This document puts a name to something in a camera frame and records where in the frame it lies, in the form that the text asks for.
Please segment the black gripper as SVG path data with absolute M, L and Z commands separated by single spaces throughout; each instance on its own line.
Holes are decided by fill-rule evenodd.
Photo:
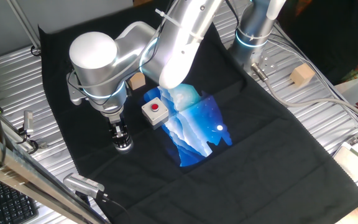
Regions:
M 115 148 L 131 147 L 132 137 L 127 131 L 127 126 L 123 118 L 119 121 L 109 122 L 109 132 Z

